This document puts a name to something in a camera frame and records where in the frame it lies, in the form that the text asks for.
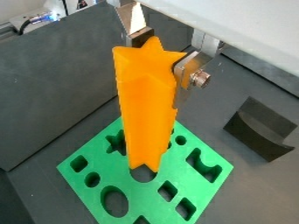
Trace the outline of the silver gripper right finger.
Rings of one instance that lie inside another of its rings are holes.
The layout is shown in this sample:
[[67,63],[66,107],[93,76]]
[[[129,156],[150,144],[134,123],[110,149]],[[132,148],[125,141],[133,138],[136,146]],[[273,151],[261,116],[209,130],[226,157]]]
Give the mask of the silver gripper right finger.
[[221,52],[225,43],[212,37],[206,32],[193,30],[188,52],[173,64],[172,74],[176,81],[172,107],[177,109],[186,100],[193,87],[205,88],[210,75],[204,71],[214,56]]

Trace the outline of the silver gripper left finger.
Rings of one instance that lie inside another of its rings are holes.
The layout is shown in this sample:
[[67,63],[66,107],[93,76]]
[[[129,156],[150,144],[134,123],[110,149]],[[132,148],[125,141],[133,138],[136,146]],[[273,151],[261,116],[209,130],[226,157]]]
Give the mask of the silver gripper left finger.
[[141,47],[154,35],[154,30],[145,24],[141,4],[137,1],[120,1],[115,14],[125,30],[125,45]]

